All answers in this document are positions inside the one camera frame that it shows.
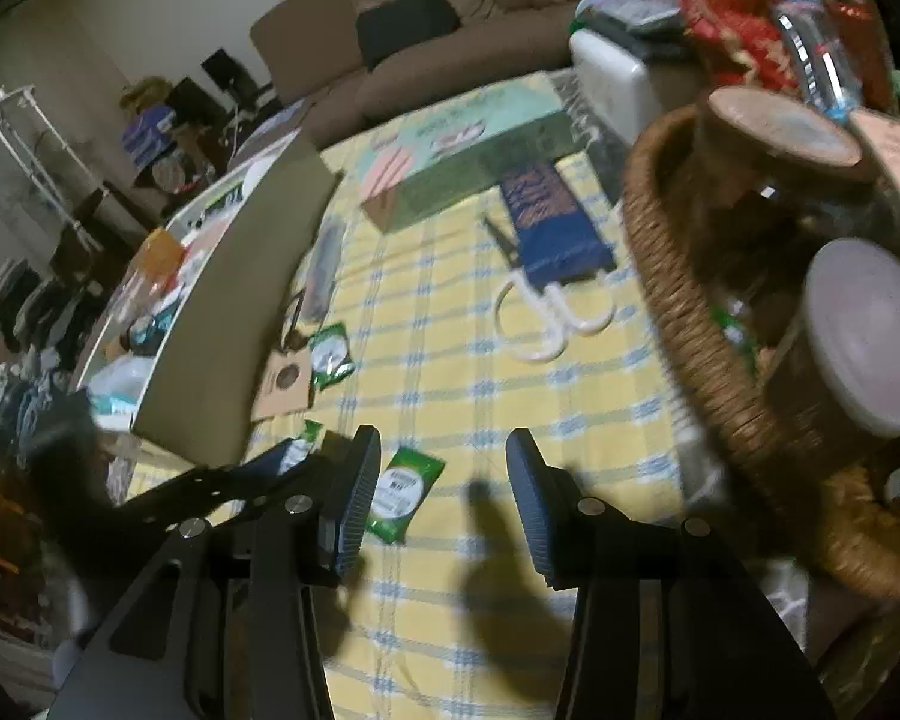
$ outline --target plastic lid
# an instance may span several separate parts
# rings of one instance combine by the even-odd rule
[[[710,95],[708,104],[732,127],[777,151],[831,167],[854,167],[863,159],[855,138],[820,112],[786,95],[725,86]]]
[[[868,241],[823,247],[803,290],[821,375],[862,428],[900,436],[900,262]]]

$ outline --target blue pouch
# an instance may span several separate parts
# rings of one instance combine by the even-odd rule
[[[500,193],[514,223],[524,274],[538,292],[615,268],[613,251],[552,163],[532,162],[507,173]]]

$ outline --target pile of clothes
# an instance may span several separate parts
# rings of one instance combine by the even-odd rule
[[[26,260],[0,268],[0,334],[17,362],[0,364],[0,454],[23,464],[40,413],[65,394],[106,300],[41,278]]]

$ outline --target sofa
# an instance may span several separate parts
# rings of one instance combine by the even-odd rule
[[[256,135],[238,159],[302,127],[325,148],[372,125],[468,89],[570,63],[578,0],[447,0],[460,27],[365,66],[358,15],[392,0],[284,0],[250,38],[293,117]]]

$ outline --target black pillow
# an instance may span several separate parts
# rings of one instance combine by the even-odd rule
[[[460,17],[447,0],[391,0],[357,16],[357,42],[373,70],[396,52],[458,28]]]

